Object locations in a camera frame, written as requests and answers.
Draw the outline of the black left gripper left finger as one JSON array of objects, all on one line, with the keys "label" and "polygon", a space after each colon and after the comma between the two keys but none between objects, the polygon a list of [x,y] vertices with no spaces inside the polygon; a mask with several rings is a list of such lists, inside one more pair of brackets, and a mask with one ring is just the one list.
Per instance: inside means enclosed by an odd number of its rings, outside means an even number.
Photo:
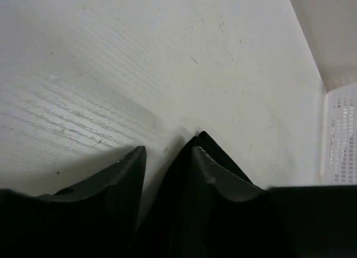
[{"label": "black left gripper left finger", "polygon": [[1,190],[2,257],[125,257],[133,238],[147,153],[121,160],[53,195]]}]

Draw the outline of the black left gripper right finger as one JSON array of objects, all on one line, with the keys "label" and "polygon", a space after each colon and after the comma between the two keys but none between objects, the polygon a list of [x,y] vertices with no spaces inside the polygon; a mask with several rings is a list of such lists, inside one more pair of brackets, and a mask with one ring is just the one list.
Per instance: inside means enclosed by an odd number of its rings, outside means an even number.
[{"label": "black left gripper right finger", "polygon": [[355,257],[356,186],[262,189],[200,147],[192,157],[209,200],[209,257]]}]

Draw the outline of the black tank top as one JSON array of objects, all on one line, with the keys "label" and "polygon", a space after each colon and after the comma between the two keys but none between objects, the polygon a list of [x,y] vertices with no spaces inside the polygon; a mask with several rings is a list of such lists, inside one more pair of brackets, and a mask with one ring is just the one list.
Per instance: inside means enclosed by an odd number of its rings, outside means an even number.
[{"label": "black tank top", "polygon": [[179,152],[167,170],[158,190],[156,200],[137,230],[129,257],[166,257],[165,244],[170,223],[178,211],[179,199],[191,165],[191,152],[200,146],[221,166],[247,183],[252,181],[229,155],[205,131],[194,136]]}]

